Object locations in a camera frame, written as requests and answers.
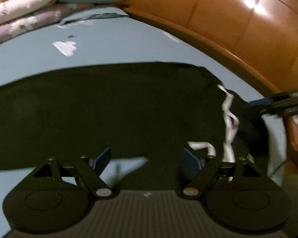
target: orange wooden furniture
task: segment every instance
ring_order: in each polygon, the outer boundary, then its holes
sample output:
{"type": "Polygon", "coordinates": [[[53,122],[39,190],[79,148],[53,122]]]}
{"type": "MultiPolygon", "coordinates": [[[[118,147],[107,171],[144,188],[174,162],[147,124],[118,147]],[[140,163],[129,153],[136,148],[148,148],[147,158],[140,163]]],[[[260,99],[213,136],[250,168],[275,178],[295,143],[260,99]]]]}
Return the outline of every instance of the orange wooden furniture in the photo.
{"type": "MultiPolygon", "coordinates": [[[[125,10],[206,53],[264,96],[298,89],[298,0],[129,0],[125,10]]],[[[292,119],[287,131],[298,149],[292,119]]]]}

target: dark green fabric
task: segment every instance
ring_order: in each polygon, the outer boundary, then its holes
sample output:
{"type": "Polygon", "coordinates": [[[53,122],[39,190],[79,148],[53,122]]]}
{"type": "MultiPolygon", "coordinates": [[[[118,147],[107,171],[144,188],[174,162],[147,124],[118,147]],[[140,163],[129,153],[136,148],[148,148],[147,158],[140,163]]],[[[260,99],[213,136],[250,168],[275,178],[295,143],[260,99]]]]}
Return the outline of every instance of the dark green fabric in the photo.
{"type": "MultiPolygon", "coordinates": [[[[51,156],[68,164],[110,146],[113,158],[149,160],[121,181],[124,188],[175,187],[188,141],[209,142],[223,155],[225,93],[218,84],[203,67],[158,62],[62,69],[7,84],[0,87],[0,170],[51,156]]],[[[250,152],[245,139],[233,145],[237,156],[250,152]]]]}

